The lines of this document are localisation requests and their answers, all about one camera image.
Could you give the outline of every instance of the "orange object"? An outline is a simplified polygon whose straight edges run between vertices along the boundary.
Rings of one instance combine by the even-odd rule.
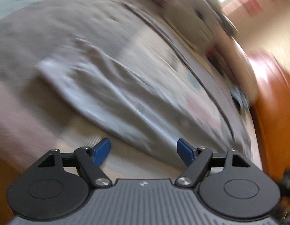
[[[265,52],[248,56],[259,98],[252,110],[263,170],[281,180],[290,168],[290,74]]]

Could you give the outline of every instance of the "triangular cutout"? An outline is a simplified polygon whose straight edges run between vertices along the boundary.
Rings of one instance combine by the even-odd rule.
[[[38,167],[54,167],[54,166],[55,166],[54,155],[50,155]]]
[[[239,155],[233,155],[233,167],[250,167]]]

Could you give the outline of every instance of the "wooden furniture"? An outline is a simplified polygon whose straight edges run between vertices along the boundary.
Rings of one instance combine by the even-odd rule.
[[[7,162],[0,159],[0,225],[5,225],[13,218],[12,210],[6,200],[6,190],[20,173]]]
[[[263,171],[280,180],[290,168],[290,74],[265,52],[248,56],[259,98],[251,109]]]

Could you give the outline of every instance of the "black circular pad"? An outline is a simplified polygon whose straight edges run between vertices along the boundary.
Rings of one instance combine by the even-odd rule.
[[[44,179],[30,185],[29,194],[37,199],[52,199],[58,196],[63,190],[63,184],[53,179]]]
[[[27,171],[6,194],[11,209],[19,216],[29,220],[57,219],[78,209],[88,197],[87,183],[63,169],[42,167]]]
[[[262,217],[280,199],[278,186],[257,167],[225,167],[205,178],[198,194],[210,209],[230,219]]]
[[[224,191],[236,199],[250,199],[257,195],[259,187],[246,179],[234,179],[224,185]]]

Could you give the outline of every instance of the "screw head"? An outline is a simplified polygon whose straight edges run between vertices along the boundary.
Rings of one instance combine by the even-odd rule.
[[[186,177],[181,177],[177,180],[177,182],[180,185],[190,185],[192,183],[192,179],[186,178]]]
[[[110,184],[110,181],[106,178],[99,178],[95,180],[95,184],[99,186],[107,186]]]

